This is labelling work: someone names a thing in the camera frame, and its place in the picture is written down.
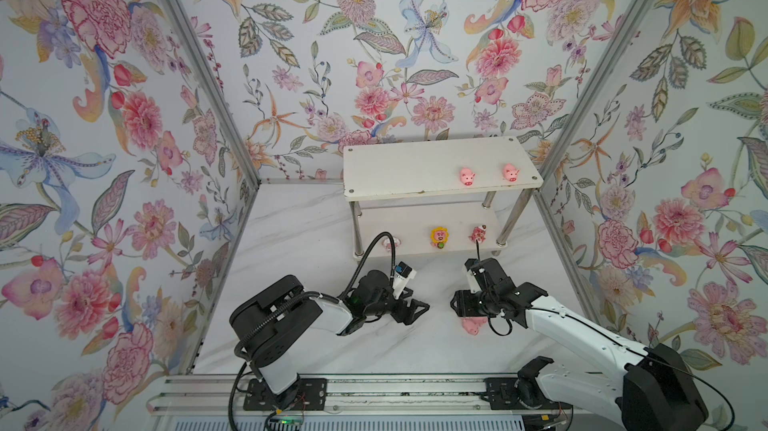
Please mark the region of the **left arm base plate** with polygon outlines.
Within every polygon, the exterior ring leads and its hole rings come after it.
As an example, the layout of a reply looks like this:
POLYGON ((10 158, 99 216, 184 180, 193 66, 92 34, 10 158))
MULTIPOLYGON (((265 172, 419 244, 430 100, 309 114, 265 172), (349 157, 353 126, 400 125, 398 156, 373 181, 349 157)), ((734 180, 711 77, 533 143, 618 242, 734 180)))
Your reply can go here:
POLYGON ((251 379, 246 388, 244 411, 323 411, 327 398, 328 380, 302 378, 282 393, 274 393, 265 381, 251 379))

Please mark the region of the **pink pig toy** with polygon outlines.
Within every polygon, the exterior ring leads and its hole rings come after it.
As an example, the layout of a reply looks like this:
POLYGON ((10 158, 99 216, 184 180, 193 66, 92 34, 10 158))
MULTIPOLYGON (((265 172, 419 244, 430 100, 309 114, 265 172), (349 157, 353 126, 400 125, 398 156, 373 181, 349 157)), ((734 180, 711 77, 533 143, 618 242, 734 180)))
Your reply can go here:
POLYGON ((474 184, 476 174, 470 168, 462 168, 459 172, 460 182, 467 187, 474 184))
POLYGON ((506 164, 502 170, 503 178, 510 183, 518 180, 520 170, 513 164, 506 164))
POLYGON ((483 326, 488 324, 486 317, 467 317, 461 319, 462 328, 470 335, 477 336, 483 326))

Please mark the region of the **white pink doll toy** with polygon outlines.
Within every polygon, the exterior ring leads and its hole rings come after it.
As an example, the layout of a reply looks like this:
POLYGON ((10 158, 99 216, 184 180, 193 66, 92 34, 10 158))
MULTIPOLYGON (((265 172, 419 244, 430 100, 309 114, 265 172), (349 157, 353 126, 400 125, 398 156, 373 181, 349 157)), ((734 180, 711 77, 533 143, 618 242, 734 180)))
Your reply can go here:
POLYGON ((383 247, 383 248, 384 248, 384 249, 385 249, 387 252, 390 252, 390 251, 392 250, 392 247, 395 247, 395 248, 399 247, 399 246, 400 246, 400 244, 401 244, 401 241, 400 241, 400 239, 399 239, 399 238, 397 238, 397 237, 392 237, 392 238, 389 238, 389 237, 384 237, 384 238, 381 240, 381 245, 382 245, 382 247, 383 247))

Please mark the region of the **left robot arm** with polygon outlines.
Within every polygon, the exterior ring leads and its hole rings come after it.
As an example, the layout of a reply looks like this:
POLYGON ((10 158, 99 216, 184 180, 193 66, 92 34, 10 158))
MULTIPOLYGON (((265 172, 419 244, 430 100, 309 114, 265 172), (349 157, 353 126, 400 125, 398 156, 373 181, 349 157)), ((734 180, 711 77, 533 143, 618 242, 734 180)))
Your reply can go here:
POLYGON ((234 354, 272 396, 292 396, 299 374, 288 352, 308 330, 345 337, 384 316, 410 326, 430 309, 413 298, 410 276, 371 270, 339 297, 308 291, 296 276, 285 276, 231 314, 238 338, 234 354))

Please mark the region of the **small red bear toy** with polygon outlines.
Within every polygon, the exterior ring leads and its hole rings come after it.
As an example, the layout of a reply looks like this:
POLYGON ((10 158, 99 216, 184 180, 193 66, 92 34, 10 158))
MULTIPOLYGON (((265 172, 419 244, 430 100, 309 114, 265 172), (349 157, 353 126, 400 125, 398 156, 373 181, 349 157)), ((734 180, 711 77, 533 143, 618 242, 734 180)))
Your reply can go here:
POLYGON ((482 244, 486 240, 487 227, 485 225, 476 226, 469 236, 471 242, 476 245, 482 244))

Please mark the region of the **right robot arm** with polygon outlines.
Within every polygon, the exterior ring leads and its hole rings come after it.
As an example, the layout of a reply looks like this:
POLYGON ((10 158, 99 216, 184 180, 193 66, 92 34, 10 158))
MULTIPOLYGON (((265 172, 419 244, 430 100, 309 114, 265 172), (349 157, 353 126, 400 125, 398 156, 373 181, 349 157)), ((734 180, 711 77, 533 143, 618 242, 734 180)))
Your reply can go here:
POLYGON ((544 289, 517 285, 494 258, 468 259, 471 285, 450 302, 461 318, 502 318, 553 340, 592 366, 577 372, 537 356, 511 385, 489 389, 491 403, 527 409, 563 403, 608 419, 626 430, 697 430, 709 418, 693 375, 666 345, 647 347, 571 311, 544 289))

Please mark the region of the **yellow red flower toy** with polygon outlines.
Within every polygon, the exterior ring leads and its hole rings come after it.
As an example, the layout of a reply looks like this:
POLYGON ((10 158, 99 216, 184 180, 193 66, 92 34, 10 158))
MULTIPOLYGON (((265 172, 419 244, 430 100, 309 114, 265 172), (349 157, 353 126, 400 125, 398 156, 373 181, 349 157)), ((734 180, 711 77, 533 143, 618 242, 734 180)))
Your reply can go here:
POLYGON ((445 227, 436 227, 430 231, 431 246, 442 250, 446 247, 450 234, 445 227))

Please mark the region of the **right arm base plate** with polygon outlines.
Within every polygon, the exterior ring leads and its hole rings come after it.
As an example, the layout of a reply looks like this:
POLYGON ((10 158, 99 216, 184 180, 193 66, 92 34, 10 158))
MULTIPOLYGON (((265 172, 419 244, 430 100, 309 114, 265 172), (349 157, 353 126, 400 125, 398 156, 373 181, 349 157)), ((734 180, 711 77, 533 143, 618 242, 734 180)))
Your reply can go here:
POLYGON ((572 406, 544 396, 534 380, 517 377, 489 377, 484 380, 482 399, 494 411, 500 410, 571 410, 572 406))

